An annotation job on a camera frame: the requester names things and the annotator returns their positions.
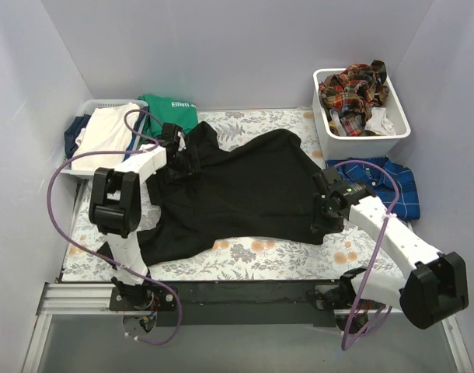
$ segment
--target floral tablecloth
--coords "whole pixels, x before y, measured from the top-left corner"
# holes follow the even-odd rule
[[[244,145],[252,138],[277,128],[286,128],[301,139],[301,148],[324,167],[313,113],[297,110],[245,110],[199,112],[218,133],[224,150]],[[77,203],[71,236],[75,241],[98,250],[104,235],[89,221],[91,183],[83,187]],[[145,185],[141,190],[140,229],[155,227],[159,207],[152,206]],[[347,270],[368,264],[375,242],[356,225],[346,221],[342,233],[326,235],[321,246],[261,238],[229,238],[214,243],[209,250],[192,258],[159,263],[150,267],[153,278],[162,281],[216,280],[304,280],[338,278]],[[382,250],[375,270],[402,277],[399,268]],[[111,266],[70,245],[64,258],[61,280],[109,281]]]

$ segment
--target laundry basket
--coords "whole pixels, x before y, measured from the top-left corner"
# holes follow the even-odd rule
[[[86,101],[82,107],[80,107],[79,111],[77,112],[76,116],[81,117],[83,115],[92,115],[94,110],[97,108],[103,107],[116,107],[126,105],[127,103],[136,103],[141,109],[145,108],[148,104],[145,101],[139,99],[90,99]],[[144,128],[145,117],[141,121],[138,128],[135,128],[137,132],[142,133],[142,129]],[[133,144],[128,147],[128,150],[137,149],[139,146],[140,138],[136,135],[133,136]],[[67,160],[66,154],[64,153],[64,147],[62,152],[62,158],[65,162]],[[68,165],[64,169],[61,170],[61,173],[67,173],[68,175],[74,175],[81,179],[92,179],[94,176],[94,171],[81,171],[81,170],[73,170],[71,169],[71,165]]]
[[[410,135],[410,126],[399,103],[396,91],[387,77],[385,85],[389,87],[389,97],[385,101],[387,118],[394,124],[396,136],[336,136],[330,131],[329,121],[319,97],[319,83],[332,74],[339,74],[344,68],[323,68],[315,71],[313,81],[313,114],[318,132],[320,147],[324,159],[374,158],[383,157],[402,138]]]

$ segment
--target gray wall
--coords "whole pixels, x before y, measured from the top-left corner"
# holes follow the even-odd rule
[[[393,82],[413,131],[394,156],[415,172],[416,233],[467,263],[458,322],[474,365],[474,1],[436,0]]]
[[[43,0],[95,98],[311,105],[312,73],[396,68],[432,0]]]
[[[47,181],[65,125],[90,96],[40,0],[0,1],[0,372],[21,370],[44,282],[61,267]],[[64,180],[55,189],[64,227],[73,192]]]

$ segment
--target plaid shirt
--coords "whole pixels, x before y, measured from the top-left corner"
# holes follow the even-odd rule
[[[364,134],[371,108],[384,106],[389,95],[389,88],[384,86],[386,77],[384,62],[374,60],[371,65],[352,64],[320,83],[323,106],[339,113],[340,123],[348,136]]]
[[[399,187],[399,200],[394,206],[394,212],[398,218],[404,221],[416,220],[420,218],[420,204],[418,193],[416,192],[415,178],[410,169],[392,163],[389,158],[369,158],[362,159],[382,167],[392,176]],[[342,161],[326,161],[327,167],[332,167]],[[340,175],[345,180],[356,183],[362,181],[371,187],[377,196],[380,197],[386,207],[388,207],[396,192],[392,188],[391,182],[377,169],[369,169],[363,165],[349,164],[338,168]]]

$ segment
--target green t-shirt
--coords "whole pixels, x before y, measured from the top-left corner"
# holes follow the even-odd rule
[[[154,114],[161,123],[174,123],[188,134],[197,126],[197,111],[193,103],[169,97],[158,97],[154,95],[143,95],[138,99],[144,100],[149,105],[149,111]],[[142,134],[152,138],[161,134],[159,123],[150,116],[145,118]]]

